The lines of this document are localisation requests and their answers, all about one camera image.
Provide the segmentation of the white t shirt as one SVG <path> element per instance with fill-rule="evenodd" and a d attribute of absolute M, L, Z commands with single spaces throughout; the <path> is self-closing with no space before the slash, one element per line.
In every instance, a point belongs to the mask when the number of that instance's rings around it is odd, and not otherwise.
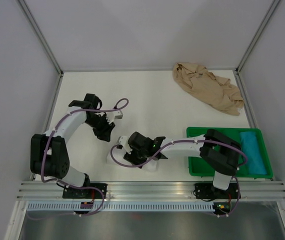
<path fill-rule="evenodd" d="M 122 146 L 116 146 L 112 152 L 109 152 L 106 157 L 106 162 L 108 164 L 114 164 L 120 167 L 126 166 L 134 166 L 138 165 L 137 163 L 130 163 L 129 161 L 124 159 L 126 154 L 126 150 Z M 155 160 L 151 160 L 147 164 L 139 167 L 139 169 L 147 171 L 147 172 L 155 172 L 158 168 L 158 162 Z"/>

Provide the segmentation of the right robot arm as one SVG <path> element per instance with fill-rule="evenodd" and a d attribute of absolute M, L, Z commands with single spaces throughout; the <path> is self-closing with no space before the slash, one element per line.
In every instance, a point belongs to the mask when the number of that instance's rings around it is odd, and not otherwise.
<path fill-rule="evenodd" d="M 176 157 L 203 159 L 214 170 L 210 190 L 217 198 L 228 193 L 230 182 L 240 167 L 240 157 L 247 161 L 241 145 L 215 129 L 181 139 L 165 136 L 151 139 L 136 131 L 129 137 L 121 136 L 118 142 L 125 151 L 123 159 L 130 163 L 130 167 L 141 168 L 152 161 Z"/>

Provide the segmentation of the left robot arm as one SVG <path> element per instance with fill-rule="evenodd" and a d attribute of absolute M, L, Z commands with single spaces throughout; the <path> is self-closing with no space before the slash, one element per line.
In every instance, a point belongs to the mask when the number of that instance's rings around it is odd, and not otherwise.
<path fill-rule="evenodd" d="M 92 192 L 90 178 L 86 173 L 73 168 L 67 143 L 82 124 L 87 124 L 101 141 L 109 142 L 114 119 L 108 114 L 118 112 L 117 106 L 102 111 L 102 101 L 95 94 L 87 93 L 83 100 L 69 103 L 67 113 L 59 122 L 43 134 L 34 134 L 30 143 L 30 170 L 40 175 L 44 183 L 56 181 L 74 187 L 80 198 L 87 198 Z"/>

